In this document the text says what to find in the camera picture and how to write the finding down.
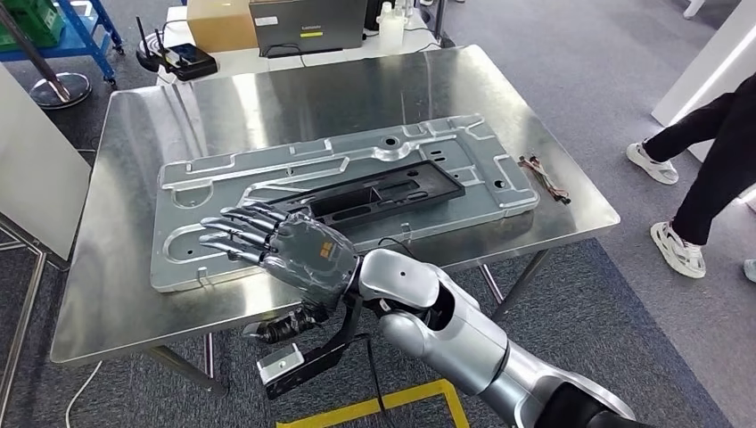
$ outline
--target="laptop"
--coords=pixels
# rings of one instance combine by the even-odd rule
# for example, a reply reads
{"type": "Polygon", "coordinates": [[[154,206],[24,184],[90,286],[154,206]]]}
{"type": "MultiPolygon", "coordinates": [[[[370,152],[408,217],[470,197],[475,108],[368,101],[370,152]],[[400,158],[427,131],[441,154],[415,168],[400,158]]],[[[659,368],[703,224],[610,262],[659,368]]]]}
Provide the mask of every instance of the laptop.
{"type": "Polygon", "coordinates": [[[362,45],[367,0],[252,0],[260,56],[314,54],[362,45]]]}

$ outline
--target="green crate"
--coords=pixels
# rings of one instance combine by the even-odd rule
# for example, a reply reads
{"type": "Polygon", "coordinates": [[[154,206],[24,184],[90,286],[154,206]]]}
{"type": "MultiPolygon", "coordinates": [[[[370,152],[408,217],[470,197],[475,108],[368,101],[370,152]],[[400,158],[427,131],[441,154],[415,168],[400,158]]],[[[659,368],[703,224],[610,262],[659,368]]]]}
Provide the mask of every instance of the green crate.
{"type": "MultiPolygon", "coordinates": [[[[51,47],[60,43],[64,22],[52,0],[0,1],[35,46],[51,47]]],[[[0,52],[17,48],[8,30],[0,25],[0,52]]]]}

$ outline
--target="orange logo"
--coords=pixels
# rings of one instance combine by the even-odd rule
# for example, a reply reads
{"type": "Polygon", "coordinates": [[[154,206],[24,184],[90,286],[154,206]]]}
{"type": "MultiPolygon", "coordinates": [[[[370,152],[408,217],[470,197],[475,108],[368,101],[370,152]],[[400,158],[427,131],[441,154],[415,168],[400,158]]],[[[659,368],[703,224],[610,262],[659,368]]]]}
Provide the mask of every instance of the orange logo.
{"type": "Polygon", "coordinates": [[[331,257],[331,250],[333,249],[333,243],[323,243],[323,247],[320,248],[320,257],[328,259],[331,257]]]}

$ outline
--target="white wall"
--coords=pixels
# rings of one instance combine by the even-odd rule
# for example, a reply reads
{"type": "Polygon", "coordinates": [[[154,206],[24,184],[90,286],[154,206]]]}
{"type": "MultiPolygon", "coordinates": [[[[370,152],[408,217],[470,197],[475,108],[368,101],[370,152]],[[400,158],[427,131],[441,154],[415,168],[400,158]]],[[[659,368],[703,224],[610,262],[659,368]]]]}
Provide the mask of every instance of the white wall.
{"type": "MultiPolygon", "coordinates": [[[[756,72],[756,0],[743,0],[651,113],[668,126],[756,72]]],[[[691,152],[705,158],[711,142],[691,152]]]]}
{"type": "Polygon", "coordinates": [[[89,170],[0,64],[0,212],[67,259],[89,170]]]}

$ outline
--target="silver robot arm segment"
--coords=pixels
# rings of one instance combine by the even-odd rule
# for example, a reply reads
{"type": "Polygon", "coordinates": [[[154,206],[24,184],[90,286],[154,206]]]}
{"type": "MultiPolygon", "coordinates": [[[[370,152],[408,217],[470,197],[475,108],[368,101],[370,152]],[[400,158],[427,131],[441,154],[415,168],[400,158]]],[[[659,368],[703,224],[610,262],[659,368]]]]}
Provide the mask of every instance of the silver robot arm segment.
{"type": "Polygon", "coordinates": [[[602,386],[551,366],[510,341],[481,313],[478,302],[438,267],[374,250],[365,255],[358,281],[366,300],[394,300],[412,309],[437,306],[441,315],[429,322],[382,303],[381,331],[407,355],[421,359],[463,392],[479,396],[512,426],[535,427],[563,384],[625,419],[635,419],[628,405],[602,386]]]}

